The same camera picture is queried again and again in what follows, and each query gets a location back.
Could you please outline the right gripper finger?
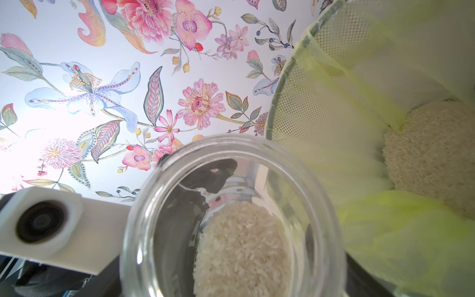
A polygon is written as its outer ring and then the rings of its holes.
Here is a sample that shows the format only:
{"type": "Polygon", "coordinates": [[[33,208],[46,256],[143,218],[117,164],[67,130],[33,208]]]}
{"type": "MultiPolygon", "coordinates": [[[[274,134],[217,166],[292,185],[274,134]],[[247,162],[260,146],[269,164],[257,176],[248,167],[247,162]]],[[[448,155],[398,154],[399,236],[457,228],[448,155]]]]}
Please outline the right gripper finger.
{"type": "Polygon", "coordinates": [[[345,292],[349,297],[393,297],[393,295],[348,253],[346,253],[347,277],[345,292]]]}

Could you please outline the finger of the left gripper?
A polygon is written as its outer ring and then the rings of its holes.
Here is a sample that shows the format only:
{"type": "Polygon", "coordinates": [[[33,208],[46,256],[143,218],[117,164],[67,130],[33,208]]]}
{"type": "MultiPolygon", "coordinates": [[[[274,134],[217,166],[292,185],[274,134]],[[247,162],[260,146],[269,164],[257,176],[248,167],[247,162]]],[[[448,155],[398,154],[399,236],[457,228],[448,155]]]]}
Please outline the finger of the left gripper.
{"type": "Polygon", "coordinates": [[[218,193],[227,179],[234,175],[237,167],[237,161],[231,158],[210,162],[191,171],[179,185],[185,189],[203,188],[208,193],[218,193]]]}

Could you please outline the jar with terracotta lid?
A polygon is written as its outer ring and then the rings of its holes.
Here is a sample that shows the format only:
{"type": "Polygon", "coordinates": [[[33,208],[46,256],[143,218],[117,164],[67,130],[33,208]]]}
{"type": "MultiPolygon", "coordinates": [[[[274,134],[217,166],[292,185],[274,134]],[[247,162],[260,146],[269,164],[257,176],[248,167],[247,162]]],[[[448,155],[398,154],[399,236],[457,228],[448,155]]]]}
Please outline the jar with terracotta lid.
{"type": "Polygon", "coordinates": [[[127,219],[120,277],[126,297],[165,297],[158,274],[169,199],[191,171],[222,159],[237,170],[197,224],[192,297],[340,297],[346,256],[329,197],[277,144],[222,135],[163,157],[127,219]]]}

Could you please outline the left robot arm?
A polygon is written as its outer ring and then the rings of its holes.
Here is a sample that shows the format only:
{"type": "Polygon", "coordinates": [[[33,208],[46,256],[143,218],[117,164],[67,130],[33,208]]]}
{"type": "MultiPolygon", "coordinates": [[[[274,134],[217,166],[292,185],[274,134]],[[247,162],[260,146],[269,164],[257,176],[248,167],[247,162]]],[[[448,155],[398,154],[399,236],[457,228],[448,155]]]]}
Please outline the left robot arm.
{"type": "MultiPolygon", "coordinates": [[[[237,170],[236,160],[204,165],[174,189],[158,226],[166,236],[158,274],[166,297],[193,295],[197,224],[237,170]]],[[[119,297],[130,205],[32,187],[1,198],[1,295],[119,297]]]]}

